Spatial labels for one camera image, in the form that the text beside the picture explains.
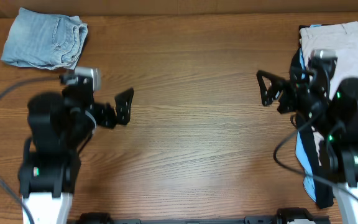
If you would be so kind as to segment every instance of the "brown wooden tabletop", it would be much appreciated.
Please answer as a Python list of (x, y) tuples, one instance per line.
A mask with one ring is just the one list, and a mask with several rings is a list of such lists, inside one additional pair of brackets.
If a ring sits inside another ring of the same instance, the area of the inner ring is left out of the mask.
[[(240, 218), (305, 207), (340, 223), (337, 204), (318, 210), (303, 178), (272, 159), (294, 130), (275, 103), (263, 107), (255, 77), (288, 78), (300, 24), (358, 21), (358, 13), (84, 17), (88, 43), (78, 65), (102, 71), (95, 100), (134, 87), (132, 119), (98, 128), (81, 155), (70, 218)], [(0, 58), (13, 20), (0, 19)], [(30, 77), (57, 75), (0, 61), (0, 92)], [(18, 192), (17, 171), (30, 135), (27, 102), (59, 82), (23, 86), (0, 102), (0, 174)], [(295, 140), (279, 158), (300, 168)], [(22, 223), (21, 208), (0, 188), (0, 223)]]

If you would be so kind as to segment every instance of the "cardboard wall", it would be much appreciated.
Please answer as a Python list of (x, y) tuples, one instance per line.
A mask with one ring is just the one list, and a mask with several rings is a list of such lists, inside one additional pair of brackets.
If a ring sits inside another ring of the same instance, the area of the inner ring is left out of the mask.
[(0, 0), (0, 17), (20, 7), (69, 16), (358, 11), (355, 0)]

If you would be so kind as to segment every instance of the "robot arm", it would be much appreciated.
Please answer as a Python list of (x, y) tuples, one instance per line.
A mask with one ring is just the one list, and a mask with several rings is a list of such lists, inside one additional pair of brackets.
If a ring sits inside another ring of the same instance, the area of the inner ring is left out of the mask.
[[(334, 75), (336, 61), (334, 52), (315, 50), (309, 70), (291, 68), (290, 77), (307, 74), (303, 80), (285, 80), (263, 71), (258, 72), (257, 78), (259, 81), (265, 77), (272, 82), (268, 90), (263, 81), (259, 82), (264, 106), (279, 100), (277, 110), (281, 114), (297, 112), (305, 120), (317, 116), (312, 126), (325, 138), (319, 154), (322, 167), (331, 182), (358, 197), (358, 78), (343, 80), (331, 101), (329, 81)], [(333, 188), (333, 192), (343, 222), (358, 223), (358, 202), (337, 188)]]
[[(117, 114), (109, 103), (94, 102), (100, 76), (96, 68), (77, 67), (60, 77), (67, 85), (62, 94), (42, 93), (29, 101), (36, 151), (29, 151), (30, 142), (25, 144), (19, 181), (22, 201), (37, 224), (67, 222), (81, 166), (78, 148), (85, 146), (97, 126), (113, 129), (131, 118), (132, 88), (115, 97)], [(29, 223), (25, 212), (23, 216)]]

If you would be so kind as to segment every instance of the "blue cloth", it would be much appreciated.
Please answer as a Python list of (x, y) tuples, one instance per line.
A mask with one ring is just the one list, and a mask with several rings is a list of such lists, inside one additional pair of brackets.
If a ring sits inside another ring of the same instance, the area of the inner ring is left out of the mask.
[(87, 33), (87, 24), (78, 16), (41, 14), (20, 8), (1, 60), (17, 67), (73, 68)]
[[(315, 25), (311, 25), (310, 27), (319, 27), (321, 26), (321, 24), (315, 24)], [(301, 63), (302, 69), (306, 69), (305, 67), (305, 59), (303, 58), (303, 53), (302, 53), (302, 48), (300, 48), (299, 51), (299, 62)], [(310, 162), (309, 159), (306, 155), (305, 149), (303, 147), (302, 144), (302, 140), (300, 137), (300, 134), (298, 133), (298, 137), (296, 139), (296, 147), (295, 147), (295, 154), (296, 157), (298, 158), (299, 162), (301, 163), (301, 165), (303, 166), (303, 168), (305, 169), (305, 172), (307, 174), (312, 174), (312, 170), (311, 170), (311, 166), (310, 166)], [(314, 180), (311, 177), (305, 177), (305, 179), (303, 180), (303, 186), (306, 190), (306, 192), (309, 194), (310, 198), (316, 202), (316, 190), (314, 187)]]

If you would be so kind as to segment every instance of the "light blue denim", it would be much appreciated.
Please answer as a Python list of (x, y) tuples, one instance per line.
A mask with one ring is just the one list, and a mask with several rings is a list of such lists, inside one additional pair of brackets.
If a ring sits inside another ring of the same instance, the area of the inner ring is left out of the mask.
[(18, 67), (75, 67), (88, 34), (78, 16), (41, 14), (19, 9), (1, 60)]

